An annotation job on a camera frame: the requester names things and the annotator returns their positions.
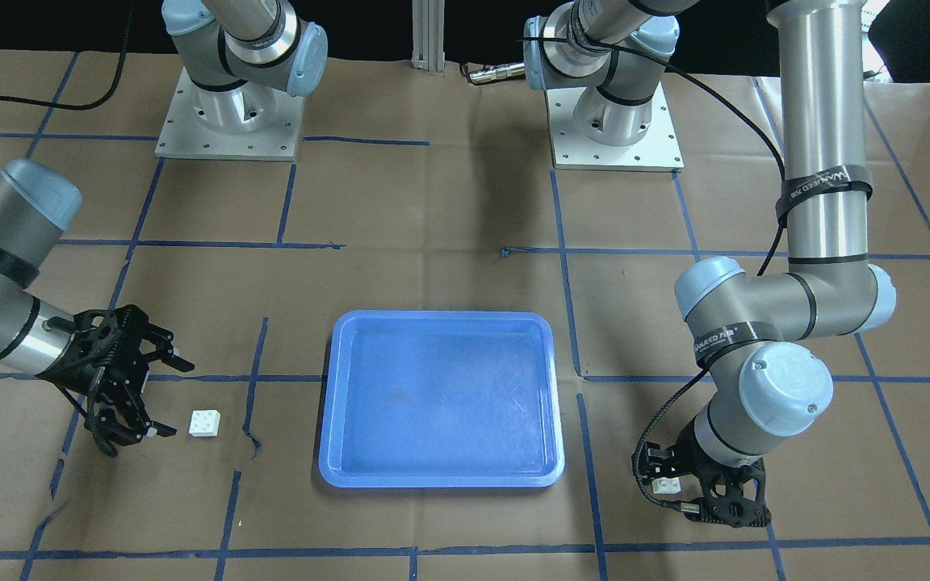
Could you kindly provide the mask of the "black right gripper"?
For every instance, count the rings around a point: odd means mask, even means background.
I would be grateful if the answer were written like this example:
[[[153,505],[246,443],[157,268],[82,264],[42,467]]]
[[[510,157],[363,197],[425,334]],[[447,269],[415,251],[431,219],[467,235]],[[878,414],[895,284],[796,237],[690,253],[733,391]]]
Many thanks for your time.
[[[162,361],[183,373],[195,370],[195,364],[178,353],[173,332],[151,324],[148,314],[134,305],[88,310],[72,320],[54,316],[42,328],[62,331],[68,342],[62,355],[37,378],[89,396],[89,431],[100,452],[115,458],[117,445],[177,433],[176,428],[151,420],[141,394],[152,362]],[[141,353],[143,341],[155,349]],[[118,419],[117,409],[124,422]]]

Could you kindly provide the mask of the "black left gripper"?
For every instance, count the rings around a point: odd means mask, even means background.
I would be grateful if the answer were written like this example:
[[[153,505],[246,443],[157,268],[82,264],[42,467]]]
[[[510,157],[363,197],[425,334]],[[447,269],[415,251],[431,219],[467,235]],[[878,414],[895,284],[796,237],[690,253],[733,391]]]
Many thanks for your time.
[[[695,438],[691,420],[681,431],[672,449],[662,449],[654,442],[638,444],[632,453],[632,474],[639,493],[650,504],[679,512],[693,522],[731,527],[767,527],[772,513],[765,504],[765,467],[761,460],[749,466],[724,466],[712,459]],[[652,493],[654,479],[674,479],[693,475],[700,484],[701,496],[682,504],[675,499],[661,499]]]

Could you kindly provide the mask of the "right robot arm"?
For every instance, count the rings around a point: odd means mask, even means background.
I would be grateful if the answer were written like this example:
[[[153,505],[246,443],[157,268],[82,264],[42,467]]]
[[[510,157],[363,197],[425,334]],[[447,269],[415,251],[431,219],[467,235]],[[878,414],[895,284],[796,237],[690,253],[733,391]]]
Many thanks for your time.
[[[176,137],[211,158],[223,146],[257,159],[291,155],[299,139],[296,100],[325,72],[328,33],[289,1],[165,1],[166,32],[181,56],[187,122],[166,123],[163,156]],[[136,305],[67,312],[31,293],[42,262],[78,216],[82,194],[67,175],[31,156],[0,169],[0,363],[51,383],[82,416],[99,451],[172,437],[153,420],[143,390],[153,362],[195,368]]]

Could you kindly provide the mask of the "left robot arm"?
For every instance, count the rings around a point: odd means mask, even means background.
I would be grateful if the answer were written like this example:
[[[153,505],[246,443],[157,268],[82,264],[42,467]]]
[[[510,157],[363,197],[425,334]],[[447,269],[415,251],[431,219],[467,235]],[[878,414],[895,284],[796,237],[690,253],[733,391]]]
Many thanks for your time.
[[[672,284],[698,258],[737,253],[749,272],[776,225],[778,173],[760,137],[723,104],[669,74],[664,91],[685,168],[667,173],[531,170],[538,232],[512,241],[538,265],[531,295],[550,304],[562,369],[565,475],[546,490],[507,491],[513,541],[731,543],[767,529],[698,525],[647,503],[630,454],[653,413],[693,375]],[[914,533],[920,511],[855,338],[807,342],[855,382],[829,411],[765,459],[771,530],[782,540]]]

